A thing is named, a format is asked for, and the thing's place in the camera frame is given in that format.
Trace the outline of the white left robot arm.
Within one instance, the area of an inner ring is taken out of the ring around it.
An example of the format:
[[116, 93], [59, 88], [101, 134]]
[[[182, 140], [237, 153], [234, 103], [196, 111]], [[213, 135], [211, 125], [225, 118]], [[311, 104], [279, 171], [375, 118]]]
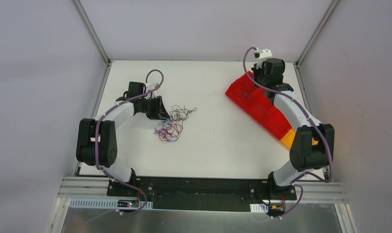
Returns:
[[169, 119], [162, 97], [156, 93], [160, 86], [159, 83], [129, 82], [128, 90], [109, 110], [95, 118], [83, 118], [79, 123], [77, 161], [121, 181], [119, 189], [126, 196], [137, 192], [138, 183], [131, 179], [133, 170], [124, 167], [118, 158], [116, 130], [138, 113], [145, 114], [150, 120]]

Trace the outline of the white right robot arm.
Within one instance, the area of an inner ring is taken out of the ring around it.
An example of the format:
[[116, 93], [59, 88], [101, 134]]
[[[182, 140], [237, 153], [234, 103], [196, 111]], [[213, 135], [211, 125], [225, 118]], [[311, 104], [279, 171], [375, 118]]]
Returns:
[[331, 124], [323, 124], [297, 100], [293, 87], [283, 81], [285, 62], [278, 58], [267, 58], [255, 63], [252, 68], [253, 83], [264, 89], [265, 96], [291, 125], [295, 135], [289, 151], [289, 160], [272, 172], [266, 184], [266, 194], [277, 199], [285, 188], [314, 170], [333, 165], [335, 130]]

